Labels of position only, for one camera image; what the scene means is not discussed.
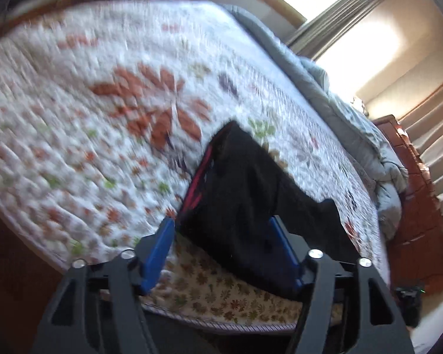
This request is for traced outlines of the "black pants with red stripe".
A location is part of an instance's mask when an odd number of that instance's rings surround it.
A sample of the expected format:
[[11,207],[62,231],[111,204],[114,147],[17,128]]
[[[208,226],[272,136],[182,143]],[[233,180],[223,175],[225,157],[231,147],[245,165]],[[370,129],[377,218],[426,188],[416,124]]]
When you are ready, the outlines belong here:
[[237,279],[297,301],[300,283],[270,219],[334,260],[359,253],[334,201],[317,202],[236,122],[209,142],[177,215],[178,232]]

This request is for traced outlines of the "reddish brown wooden headboard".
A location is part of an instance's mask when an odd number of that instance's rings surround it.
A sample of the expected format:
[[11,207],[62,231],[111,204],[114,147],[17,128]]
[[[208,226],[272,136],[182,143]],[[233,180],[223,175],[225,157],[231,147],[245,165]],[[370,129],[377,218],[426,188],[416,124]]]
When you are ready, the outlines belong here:
[[427,295],[443,291],[443,214],[427,166],[394,116],[373,123],[381,130],[409,172],[399,195],[402,217],[387,243],[390,282],[394,287],[421,284]]

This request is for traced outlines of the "grey rumpled duvet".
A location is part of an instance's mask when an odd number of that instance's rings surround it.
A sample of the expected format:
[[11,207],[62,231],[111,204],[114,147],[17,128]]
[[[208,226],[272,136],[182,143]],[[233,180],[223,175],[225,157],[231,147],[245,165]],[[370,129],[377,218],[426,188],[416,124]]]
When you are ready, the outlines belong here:
[[294,54],[247,10],[230,5],[224,8],[269,54],[374,182],[379,226],[384,237],[391,240],[403,215],[399,195],[407,188],[409,173],[390,142],[364,114],[330,90],[328,75],[320,66]]

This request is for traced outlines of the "beige pleated curtain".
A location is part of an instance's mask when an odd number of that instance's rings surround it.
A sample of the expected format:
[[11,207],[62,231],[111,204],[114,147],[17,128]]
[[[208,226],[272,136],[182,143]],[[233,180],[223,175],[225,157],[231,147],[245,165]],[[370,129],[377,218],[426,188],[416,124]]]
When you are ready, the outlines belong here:
[[420,73],[413,82],[416,103],[399,122],[431,176],[443,213],[443,65]]

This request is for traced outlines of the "white floral quilted bedspread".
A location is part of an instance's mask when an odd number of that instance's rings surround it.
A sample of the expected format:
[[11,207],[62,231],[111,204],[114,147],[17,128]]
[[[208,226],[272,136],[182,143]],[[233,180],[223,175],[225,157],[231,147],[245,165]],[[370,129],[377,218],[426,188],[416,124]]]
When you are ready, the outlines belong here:
[[0,39],[0,211],[51,265],[99,263],[180,208],[234,120],[390,277],[359,164],[272,58],[215,4],[94,2]]

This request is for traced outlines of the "grey window curtain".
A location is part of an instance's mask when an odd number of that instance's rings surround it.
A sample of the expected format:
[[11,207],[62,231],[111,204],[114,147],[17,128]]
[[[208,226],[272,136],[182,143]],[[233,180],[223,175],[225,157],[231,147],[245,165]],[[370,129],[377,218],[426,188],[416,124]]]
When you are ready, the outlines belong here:
[[286,45],[298,56],[316,61],[384,1],[338,0],[296,30]]

